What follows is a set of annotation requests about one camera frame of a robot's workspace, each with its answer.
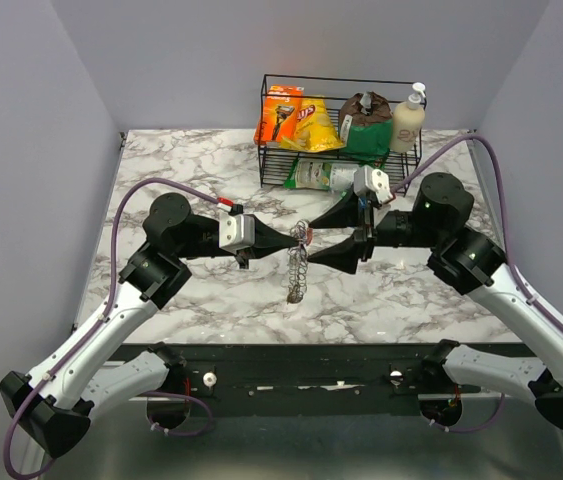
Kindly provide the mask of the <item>black key tag with key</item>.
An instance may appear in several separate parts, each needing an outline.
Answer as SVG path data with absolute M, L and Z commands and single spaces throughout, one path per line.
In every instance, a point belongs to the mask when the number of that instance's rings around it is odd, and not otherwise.
M 296 237 L 300 243 L 309 245 L 313 239 L 313 229 L 307 222 L 301 220 L 295 225 Z

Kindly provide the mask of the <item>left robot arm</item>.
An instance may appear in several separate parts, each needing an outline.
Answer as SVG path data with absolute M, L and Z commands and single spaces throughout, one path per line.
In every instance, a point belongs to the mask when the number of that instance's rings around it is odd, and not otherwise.
M 8 438 L 22 428 L 49 458 L 58 459 L 111 407 L 147 392 L 170 395 L 181 387 L 181 368 L 155 348 L 111 371 L 101 368 L 187 283 L 186 260 L 230 256 L 247 267 L 251 260 L 298 244 L 226 199 L 210 202 L 223 217 L 195 214 L 179 193 L 152 202 L 143 222 L 145 241 L 122 269 L 111 270 L 109 293 L 100 306 L 44 361 L 26 373 L 10 371 L 0 381 L 12 419 Z

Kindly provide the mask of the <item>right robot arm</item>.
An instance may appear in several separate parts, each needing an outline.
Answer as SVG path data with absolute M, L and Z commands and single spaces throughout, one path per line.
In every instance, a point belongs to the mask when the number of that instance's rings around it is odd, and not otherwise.
M 551 323 L 563 317 L 514 270 L 508 255 L 488 236 L 467 226 L 474 198 L 449 173 L 428 174 L 413 208 L 374 220 L 383 187 L 374 171 L 370 187 L 350 187 L 341 200 L 310 222 L 312 229 L 349 227 L 345 241 L 309 255 L 308 260 L 353 274 L 377 247 L 426 248 L 427 266 L 443 283 L 496 316 L 531 350 L 507 357 L 452 340 L 440 341 L 407 384 L 435 392 L 451 385 L 484 387 L 532 404 L 563 430 L 563 333 Z

